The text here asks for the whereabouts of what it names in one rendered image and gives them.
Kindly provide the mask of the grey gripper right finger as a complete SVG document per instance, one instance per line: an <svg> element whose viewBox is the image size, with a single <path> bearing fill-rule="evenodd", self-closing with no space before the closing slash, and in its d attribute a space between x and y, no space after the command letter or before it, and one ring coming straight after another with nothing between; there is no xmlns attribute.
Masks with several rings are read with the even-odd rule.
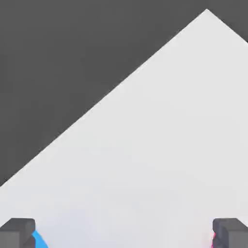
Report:
<svg viewBox="0 0 248 248"><path fill-rule="evenodd" d="M215 218L213 248L248 248L248 227L237 218Z"/></svg>

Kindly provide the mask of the small blue cube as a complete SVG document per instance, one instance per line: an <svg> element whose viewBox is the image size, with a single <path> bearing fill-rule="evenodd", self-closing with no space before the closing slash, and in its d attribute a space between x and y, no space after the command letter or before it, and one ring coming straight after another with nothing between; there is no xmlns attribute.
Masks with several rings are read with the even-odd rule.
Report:
<svg viewBox="0 0 248 248"><path fill-rule="evenodd" d="M32 235L35 239L35 248L48 248L46 242L44 241L38 231L34 231Z"/></svg>

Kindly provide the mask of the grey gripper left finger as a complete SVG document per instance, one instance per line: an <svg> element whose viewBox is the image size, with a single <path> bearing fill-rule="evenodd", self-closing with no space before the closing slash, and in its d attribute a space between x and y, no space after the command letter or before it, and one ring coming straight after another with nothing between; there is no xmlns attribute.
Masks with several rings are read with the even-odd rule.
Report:
<svg viewBox="0 0 248 248"><path fill-rule="evenodd" d="M0 227L0 248L35 248L35 220L11 218Z"/></svg>

